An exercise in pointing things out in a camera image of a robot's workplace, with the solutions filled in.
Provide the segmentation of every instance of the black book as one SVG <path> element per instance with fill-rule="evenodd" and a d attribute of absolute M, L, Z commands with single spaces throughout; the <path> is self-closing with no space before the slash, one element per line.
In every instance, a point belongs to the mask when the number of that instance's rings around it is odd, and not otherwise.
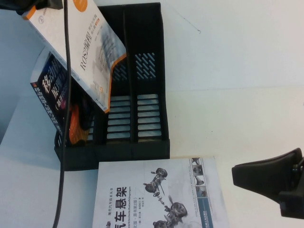
<path fill-rule="evenodd" d="M 67 105 L 67 70 L 47 48 L 37 58 L 30 83 L 57 131 L 62 135 Z"/>

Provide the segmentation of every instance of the black magazine file holder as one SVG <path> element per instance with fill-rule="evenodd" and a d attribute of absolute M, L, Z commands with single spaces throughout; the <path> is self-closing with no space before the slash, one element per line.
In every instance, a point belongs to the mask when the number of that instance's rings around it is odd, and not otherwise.
<path fill-rule="evenodd" d="M 115 66 L 110 113 L 97 106 L 85 146 L 66 148 L 66 171 L 98 169 L 99 162 L 170 158 L 160 3 L 99 7 L 124 43 Z M 61 137 L 55 151 L 61 157 Z"/>

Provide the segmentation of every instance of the ventilation slot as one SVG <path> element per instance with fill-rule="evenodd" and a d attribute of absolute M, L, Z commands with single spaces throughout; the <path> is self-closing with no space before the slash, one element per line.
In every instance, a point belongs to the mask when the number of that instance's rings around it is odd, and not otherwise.
<path fill-rule="evenodd" d="M 154 80 L 156 78 L 155 54 L 135 55 L 136 74 L 138 80 Z"/>
<path fill-rule="evenodd" d="M 137 96 L 138 139 L 158 139 L 162 135 L 157 94 Z"/>
<path fill-rule="evenodd" d="M 93 131 L 94 131 L 94 117 L 91 121 L 91 127 L 89 128 L 89 135 L 87 137 L 87 143 L 90 143 L 93 141 Z"/>
<path fill-rule="evenodd" d="M 116 65 L 113 70 L 112 80 L 114 82 L 123 82 L 128 80 L 126 61 L 123 60 L 121 63 Z"/>
<path fill-rule="evenodd" d="M 111 97 L 108 116 L 107 140 L 130 139 L 130 96 Z"/>

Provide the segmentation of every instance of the black clamp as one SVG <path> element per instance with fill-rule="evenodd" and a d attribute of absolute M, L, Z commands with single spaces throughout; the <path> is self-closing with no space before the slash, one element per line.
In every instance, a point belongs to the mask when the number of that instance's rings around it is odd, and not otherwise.
<path fill-rule="evenodd" d="M 281 215 L 304 219 L 304 158 L 300 148 L 282 156 L 237 165 L 233 183 L 280 204 Z"/>
<path fill-rule="evenodd" d="M 24 12 L 29 11 L 33 6 L 36 9 L 52 8 L 62 9 L 62 0 L 0 0 L 0 9 L 13 10 L 22 15 Z"/>

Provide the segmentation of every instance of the car suspension illustration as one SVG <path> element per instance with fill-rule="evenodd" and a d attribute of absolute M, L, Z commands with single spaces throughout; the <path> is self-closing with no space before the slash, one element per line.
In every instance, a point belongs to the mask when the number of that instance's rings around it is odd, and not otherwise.
<path fill-rule="evenodd" d="M 158 201 L 165 206 L 162 198 L 160 196 L 157 196 L 157 198 Z M 165 211 L 168 212 L 167 215 L 164 215 L 166 220 L 159 220 L 157 222 L 154 222 L 154 228 L 174 228 L 176 225 L 178 225 L 179 222 L 182 223 L 182 217 L 187 216 L 188 212 L 182 203 L 173 203 L 171 196 L 169 196 L 169 200 L 171 207 L 165 206 Z"/>
<path fill-rule="evenodd" d="M 154 196 L 157 197 L 159 196 L 160 192 L 159 187 L 161 187 L 163 194 L 165 194 L 162 189 L 162 181 L 165 180 L 165 178 L 168 176 L 167 171 L 165 169 L 158 168 L 155 172 L 152 171 L 151 173 L 156 174 L 156 176 L 149 184 L 144 183 L 144 185 L 146 186 L 146 191 L 149 193 L 154 193 Z"/>

